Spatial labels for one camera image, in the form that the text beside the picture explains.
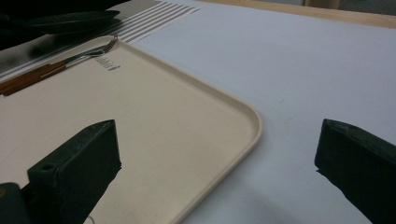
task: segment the white table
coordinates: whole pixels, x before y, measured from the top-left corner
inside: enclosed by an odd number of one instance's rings
[[[370,223],[314,158],[323,119],[396,144],[396,30],[169,1],[201,10],[135,46],[251,103],[264,124],[184,223]]]

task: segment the black object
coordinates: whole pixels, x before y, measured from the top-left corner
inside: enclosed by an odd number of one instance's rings
[[[128,0],[7,0],[0,13],[13,18],[32,19],[67,13],[107,10]]]
[[[47,35],[72,34],[106,27],[119,11],[87,11],[41,17],[29,20],[14,20],[14,29],[25,33]]]
[[[120,165],[115,121],[93,124],[30,168],[21,192],[0,185],[0,223],[83,223]]]
[[[396,146],[325,119],[315,165],[373,223],[396,223]]]

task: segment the tray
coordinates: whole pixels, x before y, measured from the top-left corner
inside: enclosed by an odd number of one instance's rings
[[[262,134],[253,107],[123,42],[0,98],[0,108],[0,181],[21,187],[29,167],[79,130],[116,121],[122,169],[92,211],[96,223],[180,222]]]

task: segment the plastic tray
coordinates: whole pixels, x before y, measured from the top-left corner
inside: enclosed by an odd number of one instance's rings
[[[122,169],[92,211],[97,223],[178,223],[262,133],[251,106],[123,42],[1,97],[0,108],[0,181],[21,187],[28,168],[82,128],[116,121]]]

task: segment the wooden edge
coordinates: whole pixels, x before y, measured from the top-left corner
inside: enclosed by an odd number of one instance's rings
[[[363,25],[396,28],[396,16],[379,15],[327,9],[319,7],[303,7],[279,3],[259,2],[252,0],[198,0],[207,3],[224,4],[230,6],[250,7],[269,11],[284,12],[295,15],[309,16],[333,21],[345,21]]]

